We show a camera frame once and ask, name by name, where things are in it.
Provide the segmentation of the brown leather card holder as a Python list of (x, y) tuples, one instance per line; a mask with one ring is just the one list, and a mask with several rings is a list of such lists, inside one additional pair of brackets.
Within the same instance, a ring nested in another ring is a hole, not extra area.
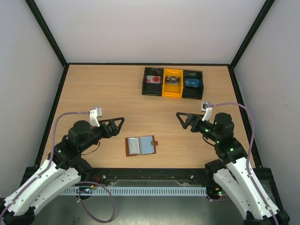
[(152, 155), (156, 154), (158, 141), (153, 135), (128, 137), (125, 139), (126, 156)]

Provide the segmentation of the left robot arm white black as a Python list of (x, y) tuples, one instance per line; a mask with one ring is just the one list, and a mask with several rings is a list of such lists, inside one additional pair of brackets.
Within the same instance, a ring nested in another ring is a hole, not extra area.
[(92, 126), (85, 120), (77, 121), (56, 144), (36, 172), (16, 191), (0, 203), (0, 219), (6, 225), (30, 225), (36, 215), (65, 189), (90, 183), (91, 165), (82, 153), (103, 138), (117, 136), (123, 117), (100, 120)]

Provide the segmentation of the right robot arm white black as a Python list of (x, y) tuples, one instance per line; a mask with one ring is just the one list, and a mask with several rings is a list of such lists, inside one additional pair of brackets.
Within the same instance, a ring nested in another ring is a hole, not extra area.
[(191, 132), (201, 133), (213, 141), (218, 156), (205, 164), (204, 177), (208, 183), (217, 183), (231, 199), (242, 215), (245, 225), (286, 225), (288, 213), (268, 196), (257, 178), (247, 153), (234, 137), (231, 115), (221, 112), (210, 122), (208, 114), (198, 115), (177, 112), (182, 127), (191, 127)]

